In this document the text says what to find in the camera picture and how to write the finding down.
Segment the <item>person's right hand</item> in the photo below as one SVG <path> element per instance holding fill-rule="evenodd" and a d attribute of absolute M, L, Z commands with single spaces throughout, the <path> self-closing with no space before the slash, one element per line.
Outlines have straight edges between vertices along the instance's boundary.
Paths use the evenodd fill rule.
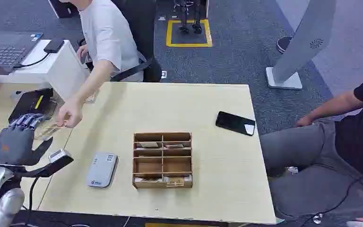
<path fill-rule="evenodd" d="M 87 45 L 82 45 L 79 47 L 79 49 L 76 52 L 77 54 L 77 58 L 79 59 L 79 61 L 84 64 L 86 62 L 86 58 L 88 55 L 88 47 Z"/>

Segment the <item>person's left hand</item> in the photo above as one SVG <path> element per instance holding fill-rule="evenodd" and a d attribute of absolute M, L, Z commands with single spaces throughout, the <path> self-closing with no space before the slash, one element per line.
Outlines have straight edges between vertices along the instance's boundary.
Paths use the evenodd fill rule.
<path fill-rule="evenodd" d="M 56 117 L 58 127 L 74 128 L 82 120 L 82 107 L 84 101 L 77 98 L 71 98 L 65 101 L 59 109 Z"/>

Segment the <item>seated person's right hand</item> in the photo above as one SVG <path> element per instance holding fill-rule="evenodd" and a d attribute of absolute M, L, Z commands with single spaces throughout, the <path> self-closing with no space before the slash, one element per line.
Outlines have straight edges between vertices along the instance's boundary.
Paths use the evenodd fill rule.
<path fill-rule="evenodd" d="M 313 124 L 313 121 L 314 121 L 314 119 L 311 116 L 305 115 L 294 124 L 294 127 L 309 126 L 309 125 Z"/>

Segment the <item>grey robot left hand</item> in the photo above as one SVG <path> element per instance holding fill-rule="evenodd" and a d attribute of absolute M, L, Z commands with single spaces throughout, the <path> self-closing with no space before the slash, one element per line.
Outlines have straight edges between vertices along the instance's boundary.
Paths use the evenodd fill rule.
<path fill-rule="evenodd" d="M 0 164 L 34 166 L 51 146 L 53 139 L 33 149 L 35 129 L 46 120 L 41 113 L 27 113 L 14 119 L 0 132 Z"/>

